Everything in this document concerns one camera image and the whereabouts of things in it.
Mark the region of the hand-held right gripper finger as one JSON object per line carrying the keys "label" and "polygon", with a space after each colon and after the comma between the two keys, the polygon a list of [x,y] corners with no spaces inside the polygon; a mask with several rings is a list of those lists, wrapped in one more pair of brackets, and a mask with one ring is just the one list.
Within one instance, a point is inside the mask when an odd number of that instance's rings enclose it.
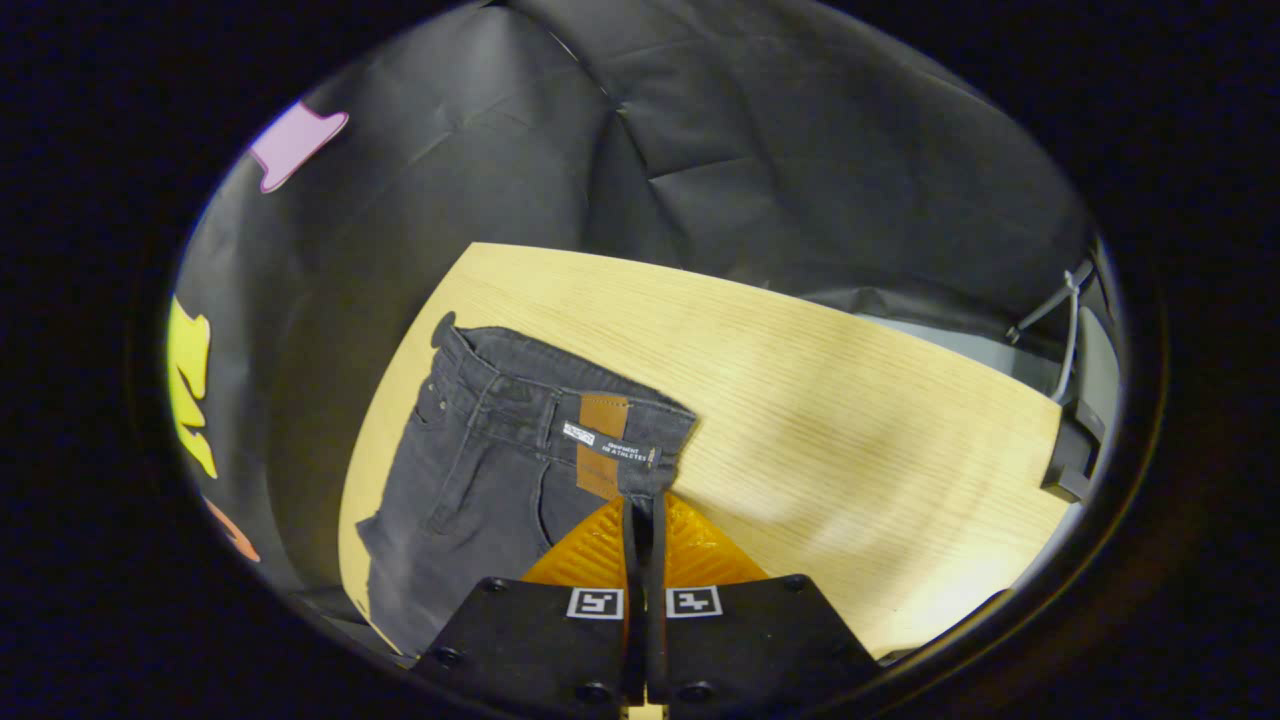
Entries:
{"label": "hand-held right gripper finger", "polygon": [[767,575],[684,501],[653,503],[646,697],[666,707],[818,707],[882,666],[805,574]]}
{"label": "hand-held right gripper finger", "polygon": [[413,666],[474,707],[628,707],[643,701],[632,506],[614,498],[520,578],[486,577]]}

